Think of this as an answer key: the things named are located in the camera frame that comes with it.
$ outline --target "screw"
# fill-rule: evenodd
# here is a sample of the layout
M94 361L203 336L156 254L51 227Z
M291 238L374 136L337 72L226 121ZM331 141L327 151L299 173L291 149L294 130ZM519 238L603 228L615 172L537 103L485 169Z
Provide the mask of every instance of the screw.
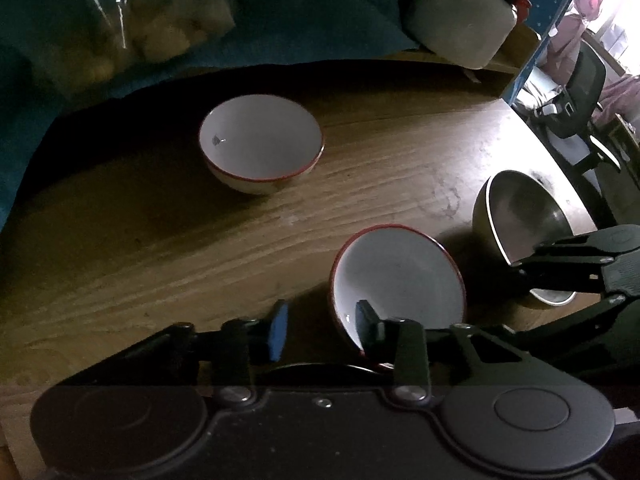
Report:
M417 404L427 398L427 392L421 386L396 386L394 395L405 404Z
M331 400L329 399L325 399L324 397L316 397L314 399L314 404L318 407L318 408L330 408L332 407L334 404L331 402Z
M219 395L227 404L242 404L251 399L252 392L246 386L225 386Z

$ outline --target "metal bowl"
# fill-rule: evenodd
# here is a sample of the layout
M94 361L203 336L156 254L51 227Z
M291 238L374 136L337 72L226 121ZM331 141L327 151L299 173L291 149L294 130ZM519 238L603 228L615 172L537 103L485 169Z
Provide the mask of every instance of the metal bowl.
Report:
M484 184L474 206L473 230L498 266L531 256L541 242L574 235L548 191L530 176L511 170L497 173ZM551 306L562 306L575 297L575 292L539 288L530 293Z

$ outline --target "transparent plastic bag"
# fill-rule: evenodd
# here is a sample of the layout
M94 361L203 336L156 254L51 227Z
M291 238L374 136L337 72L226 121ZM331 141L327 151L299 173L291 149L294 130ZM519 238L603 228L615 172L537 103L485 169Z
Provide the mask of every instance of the transparent plastic bag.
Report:
M160 63L224 36L229 0L0 0L0 39L67 96L134 64Z

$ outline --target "bowl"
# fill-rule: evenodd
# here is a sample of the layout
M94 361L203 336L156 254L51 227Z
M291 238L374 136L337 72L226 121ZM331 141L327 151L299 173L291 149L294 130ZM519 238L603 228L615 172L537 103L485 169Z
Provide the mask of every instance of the bowl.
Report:
M330 278L339 330L362 350L356 302L367 300L380 319L413 319L448 328L465 316L465 286L447 251L411 227L377 225L353 235L338 252Z
M474 206L473 231L498 272L531 256L539 243L574 235L549 192L529 175L511 170L497 173L482 187ZM575 292L539 288L530 294L549 306L565 305L575 297Z
M229 187L270 194L307 174L324 149L311 113L273 95L244 95L202 121L200 148L211 173Z

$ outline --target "white bowl with red rim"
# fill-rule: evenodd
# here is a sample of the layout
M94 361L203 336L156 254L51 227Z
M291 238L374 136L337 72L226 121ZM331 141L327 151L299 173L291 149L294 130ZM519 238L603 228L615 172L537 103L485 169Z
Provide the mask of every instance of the white bowl with red rim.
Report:
M380 319L412 319L425 328L448 328L466 313L465 285L446 250L405 225L383 224L353 235L331 271L334 321L362 352L355 309L369 301Z
M271 194L309 173L324 150L315 117L274 95L251 94L216 106L200 126L211 173L249 194Z

